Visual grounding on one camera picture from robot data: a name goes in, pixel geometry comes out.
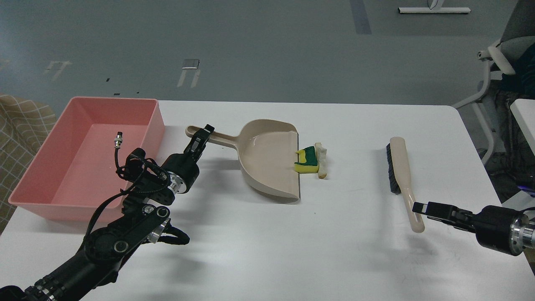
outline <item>gray floor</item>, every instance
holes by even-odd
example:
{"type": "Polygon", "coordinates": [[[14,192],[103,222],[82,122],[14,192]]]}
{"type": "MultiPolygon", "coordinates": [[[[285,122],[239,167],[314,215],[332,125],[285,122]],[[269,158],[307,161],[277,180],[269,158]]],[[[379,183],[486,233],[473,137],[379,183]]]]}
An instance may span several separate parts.
{"type": "MultiPolygon", "coordinates": [[[[447,0],[472,12],[398,14],[398,6],[425,5],[0,2],[0,93],[48,103],[57,114],[78,95],[453,104],[476,92],[476,53],[500,37],[515,2],[447,0]],[[194,87],[194,71],[177,87],[186,58],[200,59],[201,73],[194,87]]],[[[461,113],[482,144],[471,112],[461,113]]]]}

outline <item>beige dustpan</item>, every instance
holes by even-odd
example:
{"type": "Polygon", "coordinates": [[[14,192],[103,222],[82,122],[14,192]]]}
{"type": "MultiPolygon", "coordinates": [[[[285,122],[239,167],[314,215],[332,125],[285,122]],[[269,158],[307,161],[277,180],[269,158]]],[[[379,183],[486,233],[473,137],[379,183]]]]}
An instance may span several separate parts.
{"type": "MultiPolygon", "coordinates": [[[[192,137],[200,127],[189,126],[192,137]]],[[[237,137],[212,133],[209,142],[238,151],[243,178],[251,187],[283,198],[299,198],[299,174],[294,170],[299,150],[297,129],[290,123],[258,119],[237,137]]]]}

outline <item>white table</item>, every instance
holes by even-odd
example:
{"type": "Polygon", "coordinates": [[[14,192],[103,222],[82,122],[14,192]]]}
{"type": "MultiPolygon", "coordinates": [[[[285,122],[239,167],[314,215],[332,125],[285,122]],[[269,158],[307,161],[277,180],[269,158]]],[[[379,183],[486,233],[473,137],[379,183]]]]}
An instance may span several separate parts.
{"type": "Polygon", "coordinates": [[[531,150],[535,153],[535,100],[517,99],[511,105],[518,126],[526,137],[531,150]]]}
{"type": "MultiPolygon", "coordinates": [[[[234,150],[209,144],[192,190],[170,207],[187,246],[144,245],[118,282],[84,300],[530,300],[523,256],[478,245],[471,233],[425,219],[413,233],[389,191],[385,146],[407,142],[416,198],[479,212],[499,205],[457,113],[447,106],[160,102],[156,160],[181,152],[190,124],[238,134],[246,122],[294,124],[300,147],[328,149],[327,179],[301,175],[301,200],[282,204],[243,181],[234,150]],[[322,116],[323,122],[314,122],[322,116]]],[[[23,289],[77,250],[85,224],[18,208],[0,238],[0,287],[23,289]]]]}

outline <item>hand brush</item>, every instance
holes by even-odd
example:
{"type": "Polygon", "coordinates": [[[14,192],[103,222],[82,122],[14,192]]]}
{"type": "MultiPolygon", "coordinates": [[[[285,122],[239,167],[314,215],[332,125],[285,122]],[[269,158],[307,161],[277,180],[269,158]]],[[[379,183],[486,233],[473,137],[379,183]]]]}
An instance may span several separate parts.
{"type": "Polygon", "coordinates": [[[386,146],[388,159],[388,177],[390,178],[390,191],[402,194],[405,200],[405,208],[409,215],[411,229],[416,233],[425,230],[424,221],[419,213],[412,212],[415,197],[412,192],[410,180],[409,157],[405,140],[401,137],[392,137],[386,146]]]}

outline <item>pink plastic bin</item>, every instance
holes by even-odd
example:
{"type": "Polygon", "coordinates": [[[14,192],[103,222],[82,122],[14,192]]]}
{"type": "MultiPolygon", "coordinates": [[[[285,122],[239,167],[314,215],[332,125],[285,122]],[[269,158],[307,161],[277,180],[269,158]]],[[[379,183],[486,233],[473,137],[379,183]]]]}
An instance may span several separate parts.
{"type": "MultiPolygon", "coordinates": [[[[165,131],[155,99],[75,97],[11,194],[9,203],[51,220],[89,221],[128,183],[115,173],[114,142],[123,132],[119,164],[136,147],[155,157],[165,131]]],[[[121,217],[121,199],[100,221],[121,217]]]]}

